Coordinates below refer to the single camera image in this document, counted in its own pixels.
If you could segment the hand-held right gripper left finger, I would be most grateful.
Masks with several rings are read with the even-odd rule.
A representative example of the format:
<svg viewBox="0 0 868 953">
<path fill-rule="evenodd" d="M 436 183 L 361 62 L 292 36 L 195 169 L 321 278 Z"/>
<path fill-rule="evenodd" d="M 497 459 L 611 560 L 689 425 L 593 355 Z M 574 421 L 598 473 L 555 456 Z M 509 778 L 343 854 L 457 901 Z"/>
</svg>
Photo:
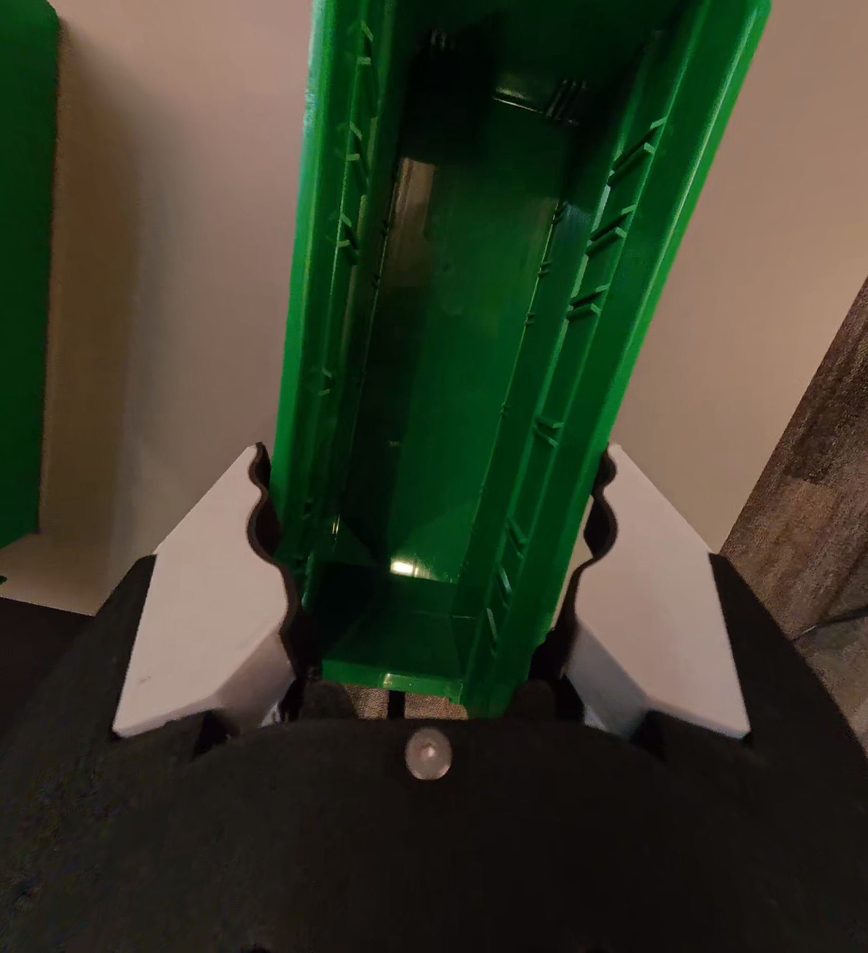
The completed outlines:
<svg viewBox="0 0 868 953">
<path fill-rule="evenodd" d="M 301 678 L 297 588 L 264 444 L 249 446 L 154 550 L 112 723 L 129 739 L 211 712 L 234 734 L 272 723 Z"/>
</svg>

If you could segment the green plastic bin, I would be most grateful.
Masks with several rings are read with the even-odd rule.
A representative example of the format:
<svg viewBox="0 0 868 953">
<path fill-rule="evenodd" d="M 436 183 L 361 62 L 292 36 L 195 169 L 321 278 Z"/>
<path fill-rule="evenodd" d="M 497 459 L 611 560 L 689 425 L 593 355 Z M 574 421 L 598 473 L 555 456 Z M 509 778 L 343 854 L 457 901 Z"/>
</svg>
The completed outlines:
<svg viewBox="0 0 868 953">
<path fill-rule="evenodd" d="M 313 3 L 270 488 L 329 679 L 526 681 L 770 7 Z"/>
<path fill-rule="evenodd" d="M 0 550 L 38 526 L 59 29 L 49 2 L 0 1 Z"/>
</svg>

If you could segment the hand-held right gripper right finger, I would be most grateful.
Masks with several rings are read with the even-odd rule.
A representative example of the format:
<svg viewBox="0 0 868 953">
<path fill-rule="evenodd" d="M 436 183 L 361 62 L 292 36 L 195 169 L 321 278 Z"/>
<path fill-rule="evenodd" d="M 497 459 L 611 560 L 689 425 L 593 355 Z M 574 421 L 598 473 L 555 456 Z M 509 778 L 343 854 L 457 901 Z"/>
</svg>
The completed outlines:
<svg viewBox="0 0 868 953">
<path fill-rule="evenodd" d="M 579 720 L 624 738 L 661 713 L 734 740 L 750 722 L 699 534 L 616 443 L 602 458 L 561 595 Z"/>
</svg>

